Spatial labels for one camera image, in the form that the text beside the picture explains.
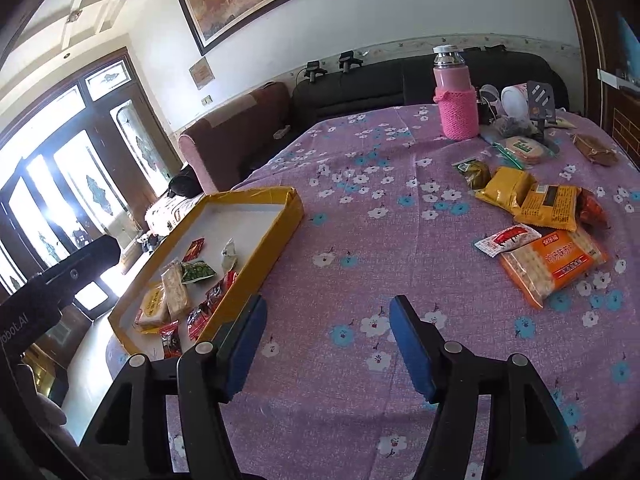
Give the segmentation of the white gloved hand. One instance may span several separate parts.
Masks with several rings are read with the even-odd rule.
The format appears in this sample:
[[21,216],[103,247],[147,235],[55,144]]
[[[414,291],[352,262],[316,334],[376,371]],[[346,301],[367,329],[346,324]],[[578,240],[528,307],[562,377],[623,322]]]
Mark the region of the white gloved hand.
[[67,418],[61,408],[37,391],[34,372],[29,365],[17,365],[15,380],[29,414],[40,426],[49,428],[62,427],[66,424]]

